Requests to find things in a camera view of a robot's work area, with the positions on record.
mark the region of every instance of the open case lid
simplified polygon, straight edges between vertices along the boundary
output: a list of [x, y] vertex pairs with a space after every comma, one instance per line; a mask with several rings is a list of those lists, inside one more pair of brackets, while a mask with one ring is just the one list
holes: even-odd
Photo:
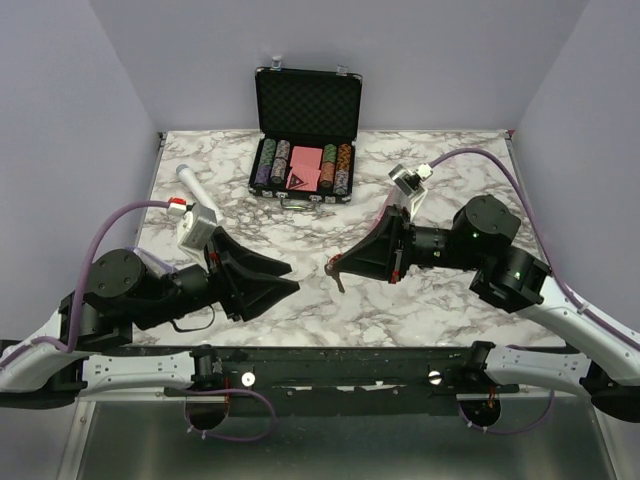
[[358, 134], [362, 77], [311, 70], [258, 68], [260, 130], [274, 138], [336, 138]]

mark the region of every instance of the screw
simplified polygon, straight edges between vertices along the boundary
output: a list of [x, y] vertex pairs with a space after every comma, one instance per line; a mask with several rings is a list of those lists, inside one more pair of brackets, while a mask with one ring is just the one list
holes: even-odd
[[429, 372], [429, 383], [431, 385], [440, 385], [442, 383], [442, 375], [436, 370]]
[[251, 372], [245, 372], [245, 373], [242, 375], [242, 379], [241, 379], [241, 380], [242, 380], [242, 384], [243, 384], [245, 387], [250, 387], [250, 386], [252, 386], [254, 383], [256, 383], [256, 376], [255, 376], [253, 373], [251, 373]]

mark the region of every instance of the marble tabletop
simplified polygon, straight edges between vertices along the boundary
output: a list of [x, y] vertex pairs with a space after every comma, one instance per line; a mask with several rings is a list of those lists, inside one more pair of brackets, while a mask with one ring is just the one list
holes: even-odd
[[[322, 205], [317, 212], [283, 211], [277, 200], [248, 192], [248, 178], [260, 139], [257, 131], [171, 132], [151, 198], [193, 197], [175, 169], [189, 165], [223, 210], [222, 225], [240, 244], [286, 261], [300, 291], [250, 322], [228, 320], [215, 306], [213, 325], [196, 333], [176, 333], [170, 325], [134, 334], [137, 344], [242, 346], [430, 346], [498, 344], [562, 345], [528, 320], [480, 301], [468, 287], [472, 272], [412, 267], [397, 285], [342, 275], [346, 294], [325, 276], [323, 266], [367, 233], [391, 188], [388, 172], [397, 164], [416, 167], [460, 147], [484, 148], [510, 170], [505, 132], [360, 132], [356, 144], [353, 199]], [[429, 194], [415, 217], [418, 225], [448, 228], [455, 212], [472, 197], [490, 193], [523, 219], [514, 242], [537, 254], [533, 232], [517, 197], [500, 171], [486, 159], [461, 155], [445, 162], [428, 181]], [[176, 246], [174, 220], [150, 209], [140, 247], [177, 267], [190, 263]], [[211, 310], [178, 321], [180, 327], [209, 323]]]

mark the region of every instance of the metal floor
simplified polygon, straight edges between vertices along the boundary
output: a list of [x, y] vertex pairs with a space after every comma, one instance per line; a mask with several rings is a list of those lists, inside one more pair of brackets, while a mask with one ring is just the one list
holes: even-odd
[[[503, 401], [502, 428], [525, 425], [546, 399]], [[266, 419], [232, 419], [232, 435]], [[457, 417], [285, 418], [255, 444], [187, 434], [179, 404], [104, 403], [96, 408], [82, 480], [615, 478], [589, 404], [558, 398], [551, 418], [522, 435], [484, 435]]]

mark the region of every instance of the white wall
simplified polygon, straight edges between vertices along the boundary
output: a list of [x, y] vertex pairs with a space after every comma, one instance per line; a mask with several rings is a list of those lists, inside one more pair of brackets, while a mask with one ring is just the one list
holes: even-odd
[[[145, 197], [158, 141], [86, 0], [5, 0], [0, 65], [0, 338], [20, 339], [73, 290], [102, 219]], [[55, 478], [72, 414], [0, 409], [0, 476]]]
[[90, 0], [163, 129], [255, 128], [253, 71], [364, 76], [363, 128], [513, 128], [586, 0]]
[[[640, 0], [591, 0], [515, 135], [534, 210], [570, 284], [640, 329]], [[640, 427], [626, 425], [629, 446]], [[640, 460], [632, 459], [640, 475]]]

